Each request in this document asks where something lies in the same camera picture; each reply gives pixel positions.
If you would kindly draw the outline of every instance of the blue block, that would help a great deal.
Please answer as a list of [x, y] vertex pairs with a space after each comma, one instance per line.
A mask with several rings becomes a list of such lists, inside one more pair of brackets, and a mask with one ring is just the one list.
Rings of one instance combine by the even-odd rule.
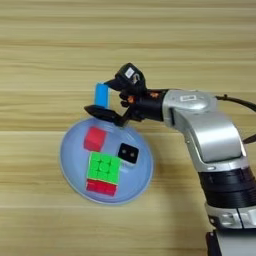
[[94, 104], [108, 108], [108, 86], [98, 83], [95, 88]]

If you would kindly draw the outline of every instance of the silver arm segment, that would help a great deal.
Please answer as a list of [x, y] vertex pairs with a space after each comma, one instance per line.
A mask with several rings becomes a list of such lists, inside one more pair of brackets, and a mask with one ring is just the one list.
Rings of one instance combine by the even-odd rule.
[[163, 118], [167, 126], [183, 133], [198, 172], [249, 165], [238, 130], [217, 111], [217, 100], [211, 94], [170, 90], [164, 98]]
[[[217, 111], [217, 100], [213, 95], [169, 90], [162, 111], [165, 124], [183, 133], [199, 174], [209, 174], [211, 179], [220, 172], [226, 172], [228, 176], [233, 170], [249, 168], [239, 132], [230, 118]], [[218, 194], [218, 188], [216, 190], [215, 195], [221, 199], [222, 194]], [[256, 229], [256, 205], [231, 208], [206, 203], [206, 211], [211, 224], [219, 229]]]
[[255, 256], [253, 230], [213, 231], [207, 234], [209, 256]]

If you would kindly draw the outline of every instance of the toy block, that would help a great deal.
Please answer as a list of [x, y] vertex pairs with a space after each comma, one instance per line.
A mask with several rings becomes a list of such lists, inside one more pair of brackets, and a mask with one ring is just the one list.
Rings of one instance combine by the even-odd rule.
[[105, 172], [98, 172], [97, 178], [98, 178], [98, 180], [100, 180], [100, 181], [107, 181], [108, 174], [105, 173]]
[[107, 132], [97, 127], [91, 127], [84, 139], [84, 148], [90, 151], [100, 152]]
[[120, 166], [121, 160], [118, 157], [91, 152], [86, 189], [114, 196], [119, 181]]
[[111, 159], [111, 165], [115, 165], [115, 166], [117, 166], [117, 168], [119, 168], [120, 167], [120, 165], [121, 165], [121, 160], [120, 160], [120, 158], [118, 158], [118, 157], [112, 157], [112, 159]]
[[108, 108], [108, 86], [98, 83], [95, 88], [94, 104]]
[[111, 161], [111, 156], [110, 156], [110, 155], [107, 155], [107, 154], [103, 154], [102, 157], [101, 157], [101, 159], [102, 159], [102, 162], [103, 162], [103, 163], [109, 164], [110, 161]]
[[97, 181], [97, 189], [96, 189], [96, 191], [97, 191], [98, 193], [105, 194], [107, 185], [108, 185], [108, 184], [107, 184], [106, 182]]
[[91, 180], [91, 179], [87, 179], [86, 189], [88, 191], [97, 191], [97, 181]]
[[131, 145], [122, 143], [118, 151], [118, 157], [128, 163], [136, 164], [138, 160], [139, 149]]
[[109, 196], [114, 196], [117, 190], [117, 185], [114, 184], [108, 184], [105, 189], [105, 194]]

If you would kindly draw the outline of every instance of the black cable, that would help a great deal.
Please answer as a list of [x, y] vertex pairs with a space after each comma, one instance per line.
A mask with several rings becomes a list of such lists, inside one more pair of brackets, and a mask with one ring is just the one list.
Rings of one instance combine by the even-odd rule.
[[[243, 105], [249, 109], [251, 109], [252, 111], [256, 112], [256, 104], [249, 102], [249, 101], [245, 101], [245, 100], [241, 100], [241, 99], [237, 99], [237, 98], [232, 98], [232, 97], [228, 97], [227, 94], [224, 94], [224, 96], [216, 96], [217, 100], [224, 100], [224, 101], [231, 101], [231, 102], [235, 102], [238, 103], [240, 105]], [[250, 144], [256, 142], [256, 134], [246, 138], [243, 140], [244, 144]]]

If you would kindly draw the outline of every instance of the wooden table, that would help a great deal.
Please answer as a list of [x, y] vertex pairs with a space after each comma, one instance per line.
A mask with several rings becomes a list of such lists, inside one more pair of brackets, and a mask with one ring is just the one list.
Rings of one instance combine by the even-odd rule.
[[[133, 62], [151, 88], [256, 99], [255, 0], [0, 0], [0, 250], [4, 256], [201, 256], [211, 230], [182, 135], [131, 125], [154, 152], [149, 189], [105, 207], [76, 194], [58, 151], [95, 83]], [[117, 94], [112, 107], [121, 110]], [[221, 103], [243, 137], [253, 112]], [[256, 170], [256, 147], [247, 147]]]

